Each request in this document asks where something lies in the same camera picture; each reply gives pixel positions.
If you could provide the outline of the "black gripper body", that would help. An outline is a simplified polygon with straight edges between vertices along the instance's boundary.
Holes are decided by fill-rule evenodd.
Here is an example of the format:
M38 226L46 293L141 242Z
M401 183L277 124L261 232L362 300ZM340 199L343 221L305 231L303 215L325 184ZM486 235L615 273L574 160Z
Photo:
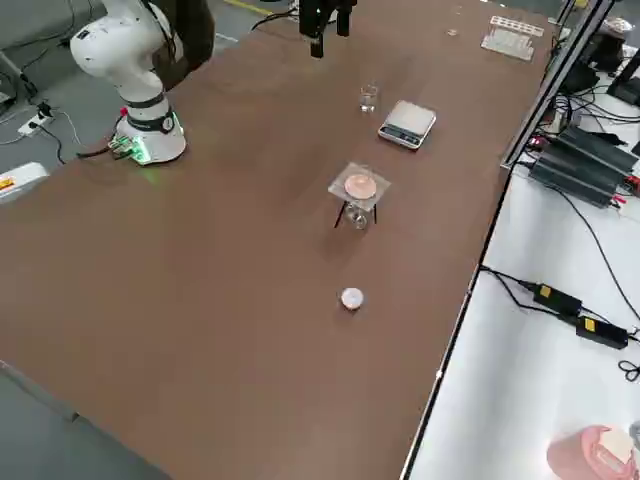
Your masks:
M299 0L300 12L350 11L356 0Z

